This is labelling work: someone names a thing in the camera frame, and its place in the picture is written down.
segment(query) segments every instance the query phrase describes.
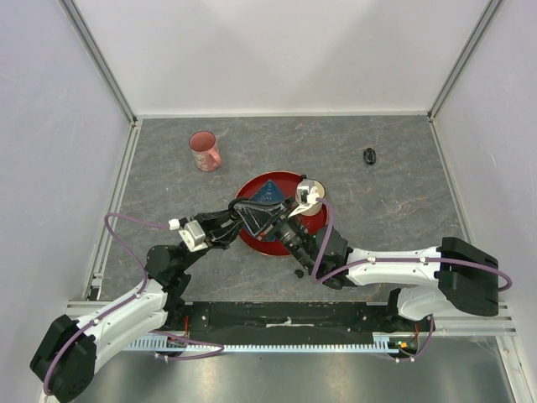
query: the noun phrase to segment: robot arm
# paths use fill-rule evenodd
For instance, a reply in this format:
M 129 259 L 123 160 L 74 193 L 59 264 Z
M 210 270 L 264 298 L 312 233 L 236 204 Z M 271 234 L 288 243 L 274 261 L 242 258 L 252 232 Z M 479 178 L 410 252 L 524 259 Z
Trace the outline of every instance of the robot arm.
M 171 220 L 170 229 L 178 230 L 182 241 L 149 250 L 145 266 L 147 283 L 144 281 L 78 321 L 65 315 L 59 317 L 44 336 L 30 368 L 43 381 L 49 373 L 50 393 L 59 401 L 76 398 L 108 359 L 147 332 L 184 314 L 185 302 L 181 296 L 191 278 L 186 270 L 209 250 L 229 248 L 243 226 L 258 239 L 275 236 L 312 274 L 327 229 L 310 235 L 294 217 L 293 212 L 300 204 L 307 204 L 307 208 L 315 204 L 308 191 L 315 192 L 315 189 L 305 186 L 299 205 L 290 199 L 266 205 L 241 198 L 232 201 L 225 211 Z M 334 229 L 313 280 L 329 276 L 322 284 L 334 289 L 372 283 L 417 285 L 390 294 L 386 315 L 396 320 L 419 321 L 453 306 L 476 315 L 496 315 L 498 277 L 456 264 L 431 261 L 442 258 L 498 267 L 492 256 L 456 238 L 444 238 L 438 248 L 371 252 L 348 247 L 347 241 Z M 103 317 L 110 310 L 114 311 Z M 58 352 L 77 333 L 79 337 L 58 358 Z

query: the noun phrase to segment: cable clip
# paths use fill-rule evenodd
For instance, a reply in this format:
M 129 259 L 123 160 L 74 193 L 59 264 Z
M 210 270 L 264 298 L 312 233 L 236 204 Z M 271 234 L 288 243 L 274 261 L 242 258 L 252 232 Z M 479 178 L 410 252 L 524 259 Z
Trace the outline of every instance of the cable clip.
M 169 224 L 169 230 L 174 231 L 175 229 L 181 228 L 181 225 L 179 224 L 179 220 L 177 218 L 173 218 L 168 221 Z

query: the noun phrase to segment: metal floor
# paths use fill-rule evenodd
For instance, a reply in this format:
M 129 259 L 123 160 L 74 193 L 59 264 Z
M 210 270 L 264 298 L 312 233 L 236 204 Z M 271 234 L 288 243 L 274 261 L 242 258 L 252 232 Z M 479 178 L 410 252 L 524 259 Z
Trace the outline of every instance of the metal floor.
M 196 168 L 188 140 L 199 130 L 218 138 L 223 166 Z M 373 147 L 377 164 L 362 151 Z M 349 246 L 369 250 L 420 249 L 461 236 L 435 140 L 425 116 L 146 119 L 128 177 L 121 212 L 167 222 L 227 207 L 244 183 L 271 170 L 321 181 L 336 210 L 336 229 Z M 143 257 L 178 235 L 119 221 L 117 233 Z M 386 301 L 393 285 L 331 290 L 299 280 L 290 257 L 263 256 L 238 239 L 211 251 L 189 270 L 190 301 Z M 139 267 L 112 243 L 102 300 L 141 280 Z
M 76 403 L 510 403 L 494 338 L 434 338 L 415 363 L 354 353 L 235 353 L 166 364 L 121 353 Z

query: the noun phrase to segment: aluminum frame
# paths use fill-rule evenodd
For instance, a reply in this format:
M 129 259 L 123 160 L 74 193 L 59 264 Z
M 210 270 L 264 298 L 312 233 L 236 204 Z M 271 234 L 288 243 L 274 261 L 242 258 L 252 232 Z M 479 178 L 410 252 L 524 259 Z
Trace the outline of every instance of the aluminum frame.
M 467 224 L 467 215 L 464 211 L 464 206 L 462 205 L 461 198 L 459 197 L 456 183 L 451 176 L 449 165 L 446 161 L 446 157 L 444 155 L 444 151 L 442 149 L 438 133 L 436 132 L 435 120 L 433 118 L 430 118 L 430 129 L 435 138 L 438 154 L 441 158 L 442 166 L 444 167 L 444 173 L 446 175 L 447 183 L 450 187 L 453 202 L 455 203 L 456 213 L 459 217 L 459 222 L 461 224 L 464 239 L 467 242 L 472 243 L 473 236 Z M 507 306 L 505 306 L 505 308 L 506 313 L 510 319 Z M 496 342 L 498 343 L 498 348 L 501 353 L 500 358 L 502 360 L 503 367 L 505 368 L 505 372 L 508 376 L 509 384 L 511 385 L 511 390 L 513 391 L 515 400 L 519 403 L 536 403 L 537 392 L 534 383 L 532 382 L 532 379 L 530 377 L 531 375 L 529 372 L 528 365 L 526 364 L 524 359 L 522 345 L 519 341 L 518 335 L 516 334 L 514 325 L 513 331 L 513 334 L 506 333 L 488 335 L 496 336 Z
M 123 115 L 130 123 L 135 123 L 137 121 L 136 114 L 129 105 L 121 87 L 117 83 L 117 80 L 107 63 L 107 60 L 104 58 L 104 55 L 93 38 L 93 35 L 91 34 L 91 31 L 79 8 L 76 6 L 75 0 L 58 1 L 60 2 L 61 7 L 64 9 L 67 18 L 73 25 L 73 28 L 75 28 L 76 33 L 82 41 L 82 44 L 93 60 L 95 67 L 99 70 L 102 79 L 105 81 L 114 98 L 116 99 L 117 105 L 121 109 Z
M 258 112 L 258 113 L 170 113 L 140 114 L 140 119 L 177 119 L 177 118 L 285 118 L 303 116 L 428 116 L 429 111 L 292 111 L 292 112 Z
M 125 150 L 123 151 L 123 157 L 117 173 L 116 184 L 112 191 L 112 197 L 108 204 L 108 212 L 119 212 L 121 203 L 123 200 L 123 194 L 125 193 L 125 187 L 127 186 L 128 174 L 133 164 L 134 153 L 136 151 L 136 144 L 140 136 L 143 121 L 138 120 L 132 127 L 128 135 L 127 143 L 125 144 Z M 116 218 L 111 220 L 112 228 L 116 227 Z M 86 299 L 90 296 L 92 290 L 96 290 L 96 298 L 101 294 L 102 277 L 104 275 L 104 269 L 108 259 L 108 252 L 110 250 L 110 242 L 112 237 L 108 233 L 107 229 L 102 226 L 101 236 L 94 254 L 91 258 L 90 270 L 86 277 L 86 288 L 82 293 L 82 299 Z
M 485 9 L 483 10 L 481 16 L 479 17 L 476 26 L 474 27 L 470 37 L 467 42 L 464 44 L 459 57 L 457 58 L 455 65 L 451 68 L 450 74 L 447 76 L 444 85 L 440 89 L 440 92 L 436 96 L 435 101 L 429 110 L 429 117 L 432 121 L 438 115 L 438 112 L 444 106 L 444 102 L 447 97 L 450 95 L 451 90 L 459 80 L 462 72 L 467 66 L 468 61 L 472 57 L 475 49 L 481 42 L 483 35 L 485 34 L 489 24 L 492 22 L 494 16 L 499 10 L 503 0 L 489 0 Z

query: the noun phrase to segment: black mounting base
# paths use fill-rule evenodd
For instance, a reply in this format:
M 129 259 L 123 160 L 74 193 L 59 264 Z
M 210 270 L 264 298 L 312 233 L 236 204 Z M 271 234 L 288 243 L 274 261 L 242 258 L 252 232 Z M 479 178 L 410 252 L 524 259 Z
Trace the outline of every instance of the black mounting base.
M 192 339 L 235 345 L 371 343 L 373 332 L 414 332 L 415 323 L 429 331 L 427 319 L 389 316 L 387 306 L 366 302 L 194 302 L 171 311 L 165 328 L 185 330 L 186 317 Z M 286 322 L 304 326 L 274 326 Z

